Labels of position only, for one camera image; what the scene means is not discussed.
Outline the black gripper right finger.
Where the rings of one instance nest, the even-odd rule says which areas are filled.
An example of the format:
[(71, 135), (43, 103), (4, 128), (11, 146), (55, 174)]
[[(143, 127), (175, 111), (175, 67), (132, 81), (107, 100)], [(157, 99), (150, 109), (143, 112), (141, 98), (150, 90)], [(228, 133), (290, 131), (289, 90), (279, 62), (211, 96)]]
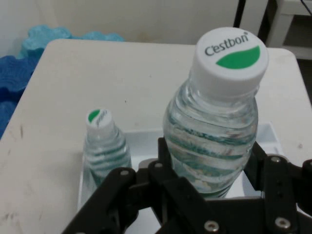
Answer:
[(255, 143), (244, 169), (249, 182), (262, 194), (264, 229), (268, 234), (312, 232), (312, 161), (302, 166), (281, 155), (269, 155)]

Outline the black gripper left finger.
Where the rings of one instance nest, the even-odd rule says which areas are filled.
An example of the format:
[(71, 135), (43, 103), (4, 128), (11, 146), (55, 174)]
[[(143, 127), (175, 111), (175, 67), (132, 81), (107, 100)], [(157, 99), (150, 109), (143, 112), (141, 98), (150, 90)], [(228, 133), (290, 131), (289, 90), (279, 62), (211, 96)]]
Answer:
[(190, 182), (172, 169), (164, 138), (158, 157), (137, 171), (112, 170), (65, 228), (66, 234), (123, 234), (151, 208), (160, 234), (228, 234), (230, 228)]

